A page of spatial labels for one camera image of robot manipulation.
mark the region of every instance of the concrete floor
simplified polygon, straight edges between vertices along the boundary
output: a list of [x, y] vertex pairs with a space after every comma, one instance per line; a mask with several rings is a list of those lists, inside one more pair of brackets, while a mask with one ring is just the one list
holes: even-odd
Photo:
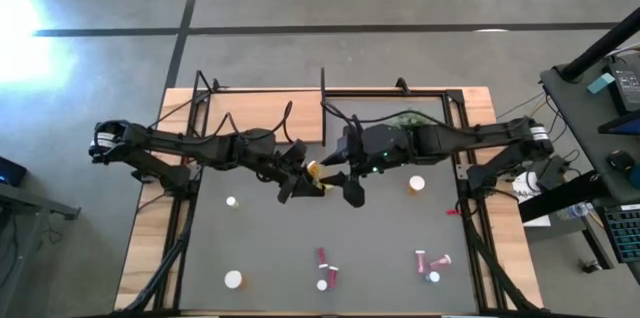
[[[21, 317], [98, 314], [113, 306], [140, 187], [127, 167], [91, 166], [94, 124], [152, 122], [175, 36], [25, 38], [31, 29], [178, 27], [186, 0], [3, 0], [0, 155], [30, 170], [26, 187], [82, 206], [64, 240], [41, 248]], [[616, 21], [640, 0], [197, 0], [192, 26], [304, 24], [582, 23]], [[489, 86], [498, 113], [540, 92], [538, 73], [571, 60], [603, 31], [438, 32], [189, 37], [176, 86], [196, 69], [232, 86]], [[509, 117], [528, 112], [525, 107]], [[549, 124], [551, 112], [536, 115]], [[570, 133], [560, 154], [576, 147]], [[581, 157], [576, 167], [589, 170]], [[626, 267], [586, 276], [581, 236], [531, 245], [547, 308], [629, 317], [640, 293]]]

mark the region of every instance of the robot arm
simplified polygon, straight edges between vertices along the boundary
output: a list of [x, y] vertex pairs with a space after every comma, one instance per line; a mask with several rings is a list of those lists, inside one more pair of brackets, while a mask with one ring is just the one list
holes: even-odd
[[340, 172], [321, 182], [342, 187], [344, 198], [352, 206], [361, 207], [365, 197], [360, 177], [404, 164], [433, 165], [456, 152], [497, 146], [507, 148], [487, 164], [474, 165], [466, 171], [465, 193], [469, 197], [482, 198], [484, 188], [495, 186], [497, 177], [506, 169], [527, 160], [544, 160], [553, 153], [544, 127], [526, 117], [471, 128], [378, 124], [362, 129], [356, 120], [355, 126], [344, 128], [336, 152], [321, 162], [348, 163], [349, 174]]
[[200, 164], [226, 171], [239, 166], [256, 172], [262, 182], [278, 183], [278, 201], [289, 197], [324, 195], [313, 183], [313, 177], [303, 165], [306, 146], [296, 141], [284, 154], [275, 151], [276, 138], [265, 129], [205, 138], [157, 131], [127, 121], [108, 121], [96, 125], [94, 140], [89, 147], [93, 163], [124, 162], [137, 169], [134, 177], [153, 176], [168, 191], [187, 188], [191, 170], [172, 166], [148, 151], [181, 155]]

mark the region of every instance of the red marker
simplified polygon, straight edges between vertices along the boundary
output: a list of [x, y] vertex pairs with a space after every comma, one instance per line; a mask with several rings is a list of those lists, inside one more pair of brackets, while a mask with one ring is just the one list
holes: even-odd
[[333, 289], [336, 286], [336, 279], [338, 278], [338, 267], [329, 267], [329, 288]]
[[435, 262], [429, 263], [429, 267], [433, 270], [438, 270], [439, 268], [444, 268], [451, 264], [451, 257], [448, 254], [442, 256], [442, 258], [438, 259]]
[[418, 256], [418, 273], [424, 274], [424, 251], [417, 250], [416, 255]]
[[329, 265], [327, 264], [327, 257], [324, 255], [324, 248], [320, 247], [317, 250], [318, 252], [318, 268], [327, 268]]

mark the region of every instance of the wooden table frame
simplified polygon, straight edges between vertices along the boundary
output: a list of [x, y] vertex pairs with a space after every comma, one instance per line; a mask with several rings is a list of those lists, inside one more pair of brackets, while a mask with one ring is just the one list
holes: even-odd
[[[194, 124], [198, 123], [204, 133], [207, 125], [208, 105], [216, 95], [226, 93], [255, 93], [255, 92], [319, 92], [322, 99], [339, 96], [380, 96], [380, 97], [403, 97], [406, 94], [405, 87], [398, 88], [325, 88], [321, 84], [318, 88], [219, 88], [211, 98], [200, 99], [199, 104], [179, 106], [189, 99], [197, 98], [197, 89], [170, 89], [166, 92], [161, 116], [174, 111], [167, 119], [158, 124], [159, 130], [170, 132], [186, 132], [193, 130]], [[490, 124], [495, 123], [495, 114], [491, 104], [489, 91], [486, 87], [452, 87], [452, 88], [411, 88], [412, 99], [425, 99], [435, 97], [447, 102], [443, 104], [445, 113], [450, 119], [447, 123], [457, 126]], [[473, 154], [461, 154], [456, 163], [484, 163], [500, 149], [484, 149], [473, 152]], [[170, 164], [179, 164], [179, 157], [159, 154], [160, 158]], [[145, 185], [142, 190], [139, 205], [145, 204], [161, 192], [161, 188], [156, 185]], [[524, 229], [520, 221], [518, 206], [511, 198], [494, 195], [479, 205], [479, 215], [474, 216], [475, 226], [482, 234], [484, 240], [492, 251], [497, 253], [503, 269], [509, 274], [512, 281], [524, 293], [527, 299], [536, 306], [542, 306], [542, 300], [538, 290], [537, 280], [533, 271]], [[127, 259], [123, 269], [120, 288], [116, 299], [116, 308], [127, 306], [138, 294], [148, 280], [152, 272], [158, 266], [162, 257], [167, 253], [170, 246], [175, 242], [176, 237], [181, 233], [181, 223], [184, 224], [187, 213], [193, 213], [195, 207], [190, 206], [188, 200], [162, 198], [149, 207], [150, 212], [139, 214], [136, 217], [132, 236], [127, 254]], [[478, 277], [474, 277], [476, 285], [474, 290], [480, 307], [512, 308], [513, 304], [507, 298], [505, 300], [501, 289], [494, 284], [492, 274], [481, 257], [473, 254], [470, 256], [472, 271], [477, 272]], [[176, 312], [179, 304], [180, 282], [184, 266], [184, 254], [180, 260], [171, 267], [166, 278], [166, 286], [157, 294], [162, 299], [154, 299], [153, 303], [147, 305], [147, 309], [170, 309], [173, 307]], [[199, 312], [199, 314], [212, 315], [234, 315], [234, 314], [262, 314], [264, 312]], [[269, 312], [271, 314], [291, 314], [292, 312]], [[312, 312], [294, 312], [294, 314], [314, 314]]]

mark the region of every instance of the keyboard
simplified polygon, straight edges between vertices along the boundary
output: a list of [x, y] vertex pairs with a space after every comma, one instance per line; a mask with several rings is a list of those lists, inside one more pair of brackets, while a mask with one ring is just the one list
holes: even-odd
[[602, 216], [605, 218], [603, 224], [618, 262], [640, 262], [640, 206], [607, 209]]

